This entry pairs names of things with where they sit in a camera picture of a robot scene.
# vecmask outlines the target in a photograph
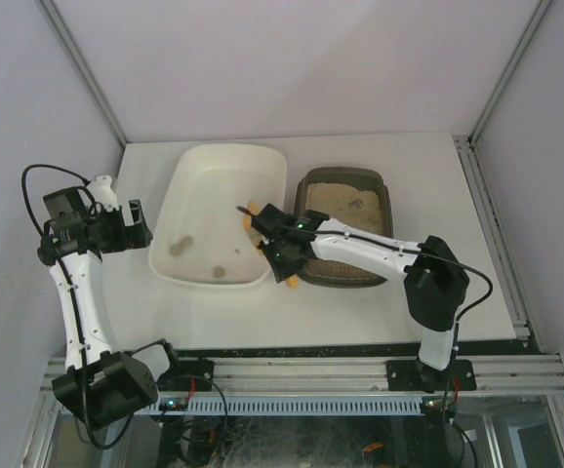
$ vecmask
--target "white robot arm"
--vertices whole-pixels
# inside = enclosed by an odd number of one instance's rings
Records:
[[[24,171],[22,191],[27,206],[25,175],[34,167],[54,169],[34,165]],[[155,381],[169,367],[173,349],[159,340],[153,344],[162,345],[162,350],[148,348],[135,358],[118,346],[104,303],[102,256],[145,248],[152,234],[138,200],[129,202],[132,224],[126,225],[110,176],[83,181],[83,186],[44,196],[50,220],[43,230],[32,211],[29,214],[41,234],[37,253],[58,288],[65,324],[66,374],[53,380],[53,391],[92,434],[93,429],[157,400]],[[107,448],[97,441],[94,445]]]
[[[311,258],[357,266],[401,284],[412,317],[422,326],[420,373],[442,372],[455,356],[460,307],[469,279],[465,269],[439,238],[422,243],[402,242],[365,232],[307,211],[302,218],[267,205],[252,217],[262,234],[259,244],[280,282],[300,271]]]
[[[336,231],[343,232],[345,235],[319,234],[320,232]],[[414,265],[419,257],[417,253],[406,252],[421,251],[418,242],[396,241],[378,236],[347,226],[337,219],[323,221],[316,232],[317,235],[310,246],[317,258],[347,263],[402,286],[404,279],[408,276],[406,268]],[[379,244],[390,245],[392,249],[372,244],[367,242],[367,239]],[[454,345],[454,327],[455,322],[446,331],[436,331],[422,325],[423,336],[419,359],[423,364],[437,371],[443,371],[449,366]]]

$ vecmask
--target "gray wall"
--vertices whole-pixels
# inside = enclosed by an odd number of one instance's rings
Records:
[[[564,0],[552,7],[480,152],[544,344],[564,360]]]
[[[93,176],[113,173],[119,149],[34,2],[0,1],[0,467],[14,466],[46,361],[63,342],[48,270],[20,195],[32,162]],[[31,177],[31,196],[71,179]]]

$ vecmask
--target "white table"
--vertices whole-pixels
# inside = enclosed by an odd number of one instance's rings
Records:
[[[380,173],[390,192],[395,238],[443,238],[463,263],[498,284],[452,138],[446,133],[303,136],[241,140],[275,148],[288,161],[285,208],[298,182],[322,166],[356,166]],[[197,141],[126,147],[118,177],[122,204],[141,199],[153,230],[184,151]],[[165,337],[180,349],[249,348],[419,341],[401,285],[336,290],[300,283],[297,290],[264,282],[236,291],[174,285],[157,278],[147,250],[104,258],[104,292],[111,325],[125,348]],[[471,278],[467,301],[485,286]],[[461,339],[514,338],[499,287],[463,319]]]

